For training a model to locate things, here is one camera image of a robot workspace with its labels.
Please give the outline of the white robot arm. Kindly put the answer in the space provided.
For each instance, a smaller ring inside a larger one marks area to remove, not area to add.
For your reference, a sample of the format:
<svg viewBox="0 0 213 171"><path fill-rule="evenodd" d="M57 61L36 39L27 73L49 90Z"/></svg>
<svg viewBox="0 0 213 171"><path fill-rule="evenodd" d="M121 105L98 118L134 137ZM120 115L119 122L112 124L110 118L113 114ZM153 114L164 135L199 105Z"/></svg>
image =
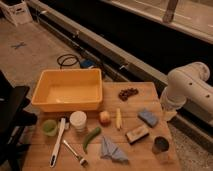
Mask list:
<svg viewBox="0 0 213 171"><path fill-rule="evenodd" d="M203 62L172 69L160 97L164 120L173 119L188 100L213 115L213 87L206 83L209 77L210 69Z"/></svg>

